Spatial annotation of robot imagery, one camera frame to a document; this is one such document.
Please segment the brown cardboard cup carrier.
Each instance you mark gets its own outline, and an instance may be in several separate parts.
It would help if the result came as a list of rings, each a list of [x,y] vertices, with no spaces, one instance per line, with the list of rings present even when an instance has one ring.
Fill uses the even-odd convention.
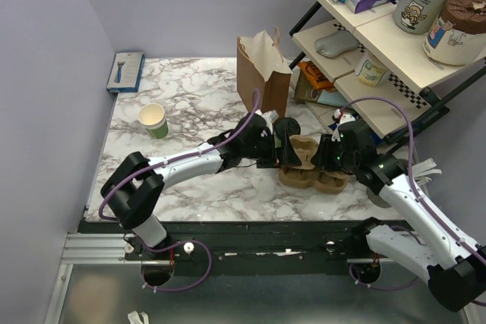
[[[311,162],[318,150],[318,142],[313,137],[294,135],[289,139],[301,165],[282,167],[278,172],[281,184],[297,189],[313,187],[326,194],[339,194],[345,189],[349,182],[348,175],[338,171],[321,171]]]

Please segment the black plastic cup lid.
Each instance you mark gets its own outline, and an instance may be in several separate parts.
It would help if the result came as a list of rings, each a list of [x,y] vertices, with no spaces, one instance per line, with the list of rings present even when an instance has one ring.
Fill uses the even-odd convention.
[[[284,134],[287,133],[288,136],[300,135],[301,126],[294,118],[279,118],[273,125],[275,134],[282,139]]]

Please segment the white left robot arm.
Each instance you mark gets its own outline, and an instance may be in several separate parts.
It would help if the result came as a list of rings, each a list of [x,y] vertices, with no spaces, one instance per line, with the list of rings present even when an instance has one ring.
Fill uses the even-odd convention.
[[[103,205],[124,230],[141,240],[149,258],[161,259],[168,252],[169,234],[153,211],[164,190],[236,168],[244,159],[254,161],[257,168],[300,166],[290,141],[300,132],[294,118],[256,111],[244,116],[235,128],[185,153],[160,158],[131,153],[101,188]]]

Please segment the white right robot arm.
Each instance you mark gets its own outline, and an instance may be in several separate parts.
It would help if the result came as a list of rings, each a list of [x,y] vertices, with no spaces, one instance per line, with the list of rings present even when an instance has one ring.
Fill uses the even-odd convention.
[[[346,121],[324,134],[312,157],[324,171],[351,174],[393,207],[423,244],[397,234],[377,220],[349,238],[360,257],[382,254],[427,284],[446,309],[458,312],[485,293],[485,248],[468,236],[424,194],[406,164],[390,153],[378,153],[363,121]]]

